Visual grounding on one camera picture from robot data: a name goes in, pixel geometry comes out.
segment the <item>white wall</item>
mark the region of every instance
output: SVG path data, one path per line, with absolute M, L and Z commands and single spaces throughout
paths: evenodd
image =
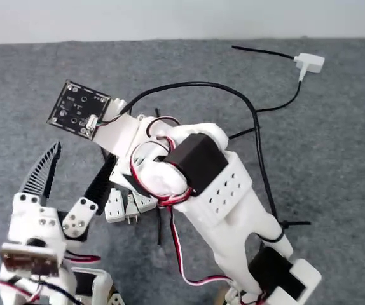
M 0 43 L 365 37 L 365 0 L 0 0 Z

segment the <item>white electrical connector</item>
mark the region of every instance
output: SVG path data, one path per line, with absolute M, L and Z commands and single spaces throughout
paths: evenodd
M 158 201 L 157 199 L 148 198 L 135 192 L 133 192 L 133 197 L 140 213 L 144 213 L 154 209 Z
M 324 65 L 325 58 L 308 53 L 300 53 L 294 57 L 296 67 L 300 69 L 299 81 L 303 81 L 307 72 L 319 73 Z
M 85 127 L 87 130 L 95 130 L 97 123 L 98 123 L 98 117 L 94 114 L 91 114 Z
M 134 203 L 134 198 L 132 194 L 127 195 L 127 206 L 125 215 L 128 223 L 130 223 L 131 218 L 134 218 L 136 220 L 136 223 L 138 223 L 138 216 L 140 215 L 140 212 L 137 209 L 136 204 Z
M 105 217 L 108 223 L 120 222 L 126 219 L 125 207 L 121 191 L 112 189 L 105 206 Z

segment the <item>gray carpet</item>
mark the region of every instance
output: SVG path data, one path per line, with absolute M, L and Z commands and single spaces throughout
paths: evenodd
M 326 57 L 308 74 L 297 101 L 260 115 L 266 166 L 280 217 L 311 220 L 287 234 L 296 256 L 309 260 L 323 282 L 309 301 L 365 304 L 365 40 L 235 41 L 290 54 Z M 146 41 L 0 46 L 0 244 L 6 240 L 11 199 L 38 156 L 55 140 L 63 153 L 50 205 L 69 208 L 99 170 L 99 149 L 45 123 L 67 78 L 131 99 L 169 82 L 204 80 L 230 85 L 256 107 L 279 105 L 296 89 L 290 60 L 232 50 L 230 41 Z M 150 96 L 134 110 L 159 107 L 184 123 L 213 121 L 228 134 L 252 126 L 244 104 L 209 88 Z M 266 203 L 254 136 L 233 140 Z M 182 216 L 176 217 L 190 278 L 218 273 L 212 254 Z M 84 253 L 100 254 L 127 304 L 212 304 L 218 284 L 194 288 L 178 274 L 165 224 L 156 244 L 154 211 L 138 224 L 95 220 Z M 248 245 L 249 255 L 256 247 Z

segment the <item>black wire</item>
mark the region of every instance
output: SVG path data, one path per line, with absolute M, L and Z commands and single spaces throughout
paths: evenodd
M 281 53 L 281 52 L 275 52 L 275 51 L 268 51 L 268 50 L 262 50 L 262 49 L 255 49 L 255 48 L 246 48 L 244 46 L 232 46 L 233 49 L 237 49 L 237 50 L 242 50 L 242 51 L 249 51 L 249 52 L 255 52 L 255 53 L 265 53 L 265 54 L 270 54 L 270 55 L 276 55 L 276 56 L 281 56 L 281 57 L 285 57 L 285 58 L 289 58 L 291 60 L 294 60 L 294 56 L 285 54 L 285 53 Z
M 294 94 L 294 96 L 292 97 L 291 100 L 289 100 L 287 103 L 282 104 L 280 106 L 277 107 L 271 107 L 271 108 L 263 108 L 263 109 L 258 109 L 256 110 L 256 112 L 268 112 L 268 111 L 275 111 L 275 110 L 279 110 L 281 108 L 287 107 L 288 105 L 290 105 L 292 102 L 294 102 L 294 100 L 296 99 L 296 97 L 298 96 L 298 93 L 300 92 L 300 88 L 301 88 L 301 81 L 298 81 L 298 86 L 297 86 L 297 91 Z
M 217 89 L 232 93 L 232 94 L 236 95 L 237 97 L 239 97 L 240 99 L 242 99 L 245 102 L 246 106 L 251 111 L 252 118 L 253 118 L 253 123 L 254 123 L 254 131 L 255 131 L 255 134 L 256 134 L 256 152 L 258 154 L 260 172 L 261 172 L 261 175 L 262 175 L 262 178 L 263 178 L 263 182 L 265 184 L 265 190 L 266 190 L 267 198 L 268 198 L 268 201 L 269 201 L 270 210 L 272 211 L 272 215 L 277 219 L 278 218 L 277 210 L 276 210 L 276 206 L 275 206 L 275 203 L 274 203 L 272 190 L 270 189 L 270 183 L 269 183 L 267 172 L 266 172 L 265 162 L 263 160 L 263 152 L 262 152 L 262 147 L 261 147 L 261 134 L 260 134 L 258 114 L 256 112 L 256 109 L 252 105 L 252 102 L 243 93 L 240 93 L 239 91 L 236 91 L 235 89 L 230 88 L 229 86 L 225 86 L 225 85 L 222 85 L 222 84 L 219 84 L 219 83 L 211 83 L 211 82 L 207 82 L 207 81 L 187 81 L 187 82 L 183 82 L 183 83 L 173 83 L 173 84 L 168 84 L 168 85 L 152 88 L 152 89 L 149 89 L 149 90 L 146 90 L 146 91 L 140 93 L 138 96 L 133 98 L 121 110 L 120 114 L 125 114 L 138 101 L 140 101 L 142 98 L 144 98 L 147 95 L 150 95 L 152 93 L 161 92 L 161 91 L 165 91 L 165 90 L 169 90 L 169 89 L 182 88 L 182 87 L 199 87 L 199 86 L 217 88 Z
M 245 134 L 247 134 L 247 133 L 254 132 L 255 130 L 256 130 L 256 129 L 255 129 L 255 127 L 252 127 L 252 128 L 248 128 L 248 129 L 242 130 L 241 132 L 235 133 L 234 135 L 230 135 L 230 136 L 229 136 L 229 139 L 230 139 L 230 140 L 233 140 L 233 139 L 238 138 L 238 137 L 240 137 L 240 136 L 242 136 L 242 135 L 245 135 Z
M 29 278 L 30 281 L 32 281 L 33 283 L 37 283 L 39 285 L 45 286 L 51 290 L 54 290 L 62 295 L 64 295 L 67 299 L 69 299 L 72 303 L 74 303 L 75 305 L 84 305 L 81 301 L 78 301 L 73 295 L 71 295 L 68 291 L 66 291 L 65 289 L 62 289 L 59 286 L 56 286 L 54 284 L 51 283 L 47 283 L 46 281 L 36 281 L 33 280 L 31 278 Z
M 287 103 L 285 104 L 282 104 L 280 106 L 277 106 L 277 107 L 271 107 L 271 108 L 263 108 L 263 109 L 256 109 L 256 112 L 259 113 L 259 112 L 268 112 L 268 111 L 276 111 L 276 110 L 279 110 L 281 108 L 284 108 L 284 107 L 287 107 L 288 105 L 290 105 L 292 102 L 294 102 L 294 100 L 297 98 L 298 96 L 298 93 L 300 92 L 300 89 L 301 89 L 301 81 L 298 81 L 298 86 L 297 86 L 297 90 L 296 90 L 296 93 L 294 94 L 294 96 L 291 98 L 291 100 L 289 100 Z M 233 140 L 235 138 L 238 138 L 238 137 L 241 137 L 247 133 L 251 133 L 255 130 L 254 127 L 252 128 L 248 128 L 246 130 L 242 130 L 241 132 L 238 132 L 238 133 L 235 133 L 234 135 L 231 135 L 229 136 L 229 139 L 230 140 Z
M 161 115 L 159 108 L 155 108 L 156 118 L 159 118 Z M 156 206 L 156 214 L 157 214 L 157 245 L 162 244 L 162 229 L 163 229 L 163 221 L 162 221 L 162 211 L 158 206 Z

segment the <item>black circuit board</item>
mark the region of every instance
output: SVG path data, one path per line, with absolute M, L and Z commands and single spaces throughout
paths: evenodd
M 102 121 L 111 96 L 67 80 L 47 123 L 92 140 L 96 129 L 86 129 L 91 115 Z

